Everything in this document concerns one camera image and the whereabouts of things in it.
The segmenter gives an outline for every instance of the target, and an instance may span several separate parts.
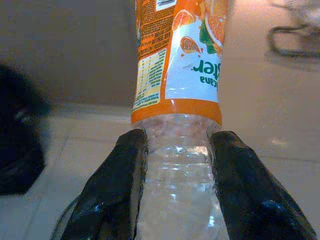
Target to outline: bottle label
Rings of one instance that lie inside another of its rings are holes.
[[[221,124],[218,82],[227,13],[228,0],[136,0],[133,123],[181,113]]]

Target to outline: black object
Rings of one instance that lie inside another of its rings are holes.
[[[58,225],[51,239],[133,240],[146,177],[146,153],[147,136],[141,129],[120,136],[71,204],[75,208],[62,236]]]
[[[316,240],[294,199],[233,132],[210,138],[212,172],[230,240]]]
[[[26,193],[44,169],[33,119],[48,111],[26,76],[0,65],[0,195]]]

